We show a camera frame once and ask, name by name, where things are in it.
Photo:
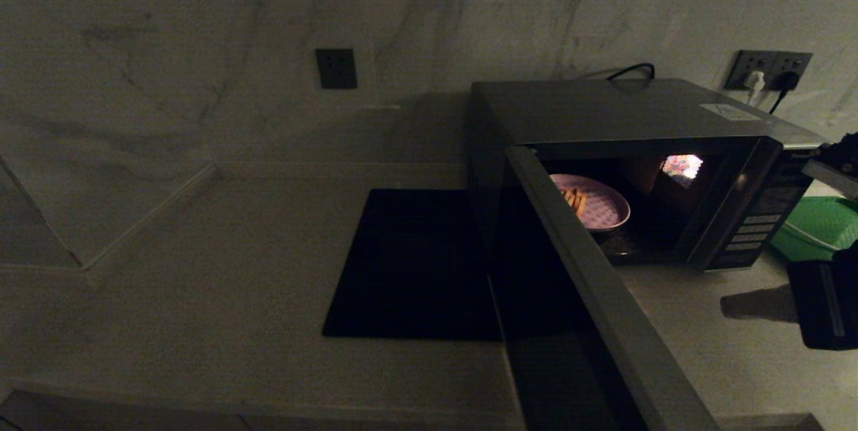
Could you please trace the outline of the dark glass microwave door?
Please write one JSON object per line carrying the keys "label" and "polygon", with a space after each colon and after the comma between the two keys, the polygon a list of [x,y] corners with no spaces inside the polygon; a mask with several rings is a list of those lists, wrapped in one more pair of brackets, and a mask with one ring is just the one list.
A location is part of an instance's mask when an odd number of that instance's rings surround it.
{"label": "dark glass microwave door", "polygon": [[526,431],[719,431],[526,147],[505,151],[491,290]]}

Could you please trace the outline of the purple plate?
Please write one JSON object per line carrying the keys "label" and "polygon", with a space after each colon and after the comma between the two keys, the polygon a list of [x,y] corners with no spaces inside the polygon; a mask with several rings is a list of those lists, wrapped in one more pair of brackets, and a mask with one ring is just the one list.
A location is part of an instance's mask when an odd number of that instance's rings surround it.
{"label": "purple plate", "polygon": [[570,209],[590,233],[606,235],[618,230],[629,220],[630,204],[612,187],[592,178],[573,174],[551,174],[550,178],[559,192],[561,188],[579,188],[587,193],[587,204],[582,214],[576,215],[575,211]]}

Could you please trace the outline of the silver microwave oven body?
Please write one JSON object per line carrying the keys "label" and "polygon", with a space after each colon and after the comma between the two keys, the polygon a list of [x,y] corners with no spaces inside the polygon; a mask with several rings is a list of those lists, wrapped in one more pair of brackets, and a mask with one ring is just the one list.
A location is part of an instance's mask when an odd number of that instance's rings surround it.
{"label": "silver microwave oven body", "polygon": [[476,82],[464,119],[469,192],[495,247],[507,154],[534,181],[590,178],[630,206],[591,235],[616,265],[751,267],[812,180],[821,135],[686,80]]}

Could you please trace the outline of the green plastic tray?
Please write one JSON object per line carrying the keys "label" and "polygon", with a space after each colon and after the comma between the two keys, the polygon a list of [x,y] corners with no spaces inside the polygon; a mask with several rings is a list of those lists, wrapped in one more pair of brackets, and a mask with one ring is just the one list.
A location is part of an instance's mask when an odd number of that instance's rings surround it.
{"label": "green plastic tray", "polygon": [[770,247],[788,262],[829,260],[858,241],[858,201],[836,196],[800,200]]}

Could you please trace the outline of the black induction cooktop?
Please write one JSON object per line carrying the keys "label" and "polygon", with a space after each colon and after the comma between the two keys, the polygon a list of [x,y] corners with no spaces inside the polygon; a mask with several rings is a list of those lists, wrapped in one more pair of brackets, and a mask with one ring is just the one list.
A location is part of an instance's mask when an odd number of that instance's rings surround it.
{"label": "black induction cooktop", "polygon": [[488,264],[465,190],[373,189],[322,335],[499,342]]}

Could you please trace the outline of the black double wall socket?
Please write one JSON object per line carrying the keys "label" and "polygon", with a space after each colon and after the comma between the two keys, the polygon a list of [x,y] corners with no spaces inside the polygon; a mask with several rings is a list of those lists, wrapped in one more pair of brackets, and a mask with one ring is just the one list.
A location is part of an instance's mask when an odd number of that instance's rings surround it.
{"label": "black double wall socket", "polygon": [[803,76],[812,61],[810,52],[786,52],[785,50],[739,50],[733,59],[733,66],[723,83],[726,90],[747,89],[743,82],[745,77],[754,70],[765,74],[766,91],[775,89],[775,81],[781,74],[794,71]]}

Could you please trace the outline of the black single wall socket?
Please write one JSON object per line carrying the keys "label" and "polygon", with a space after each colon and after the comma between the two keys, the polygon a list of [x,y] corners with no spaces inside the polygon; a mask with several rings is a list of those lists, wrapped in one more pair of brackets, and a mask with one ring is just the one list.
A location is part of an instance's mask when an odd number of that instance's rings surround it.
{"label": "black single wall socket", "polygon": [[351,48],[318,48],[314,50],[319,83],[326,90],[358,88],[355,52]]}

